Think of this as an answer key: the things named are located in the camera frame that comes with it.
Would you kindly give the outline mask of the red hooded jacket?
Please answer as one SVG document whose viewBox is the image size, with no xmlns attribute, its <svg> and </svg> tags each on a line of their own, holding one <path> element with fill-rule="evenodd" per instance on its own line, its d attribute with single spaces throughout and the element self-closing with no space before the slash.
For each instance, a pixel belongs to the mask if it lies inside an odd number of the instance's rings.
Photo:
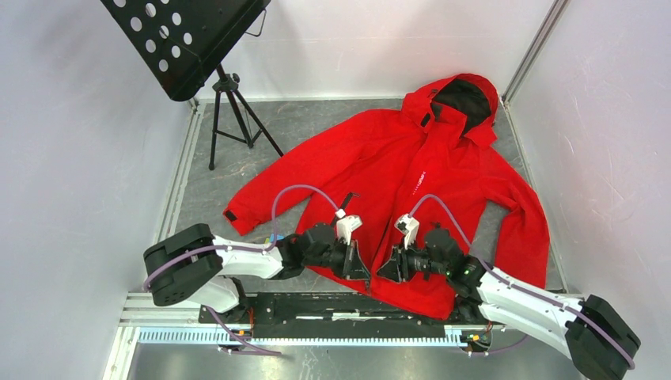
<svg viewBox="0 0 671 380">
<path fill-rule="evenodd" d="M 541 203 L 494 149 L 494 85 L 456 74 L 408 93 L 399 109 L 369 109 L 296 146 L 243 186 L 223 216 L 241 235 L 306 202 L 296 231 L 325 222 L 335 205 L 362 219 L 354 232 L 372 272 L 401 241 L 396 220 L 412 214 L 419 233 L 449 230 L 461 249 L 488 203 L 507 211 L 495 265 L 545 287 L 550 234 Z"/>
</svg>

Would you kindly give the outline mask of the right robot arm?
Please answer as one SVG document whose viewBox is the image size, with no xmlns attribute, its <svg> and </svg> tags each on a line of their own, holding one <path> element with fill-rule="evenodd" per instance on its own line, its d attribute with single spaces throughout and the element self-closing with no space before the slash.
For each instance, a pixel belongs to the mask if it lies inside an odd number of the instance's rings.
<svg viewBox="0 0 671 380">
<path fill-rule="evenodd" d="M 565 355 L 588 379 L 622 379 L 635 369 L 641 340 L 605 299 L 553 294 L 465 254 L 444 229 L 418 247 L 409 237 L 392 247 L 377 274 L 396 283 L 414 275 L 441 276 L 460 298 L 459 317 L 517 329 Z"/>
</svg>

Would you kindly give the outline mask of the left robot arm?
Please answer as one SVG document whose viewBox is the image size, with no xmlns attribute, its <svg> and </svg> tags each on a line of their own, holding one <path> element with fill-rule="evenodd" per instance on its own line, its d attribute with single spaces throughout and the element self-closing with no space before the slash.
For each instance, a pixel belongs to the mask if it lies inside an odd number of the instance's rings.
<svg viewBox="0 0 671 380">
<path fill-rule="evenodd" d="M 357 242 L 324 223 L 263 244 L 231 241 L 198 223 L 150 246 L 143 261 L 143 288 L 152 294 L 155 306 L 196 302 L 233 323 L 248 314 L 240 276 L 284 280 L 316 267 L 346 281 L 371 278 Z"/>
</svg>

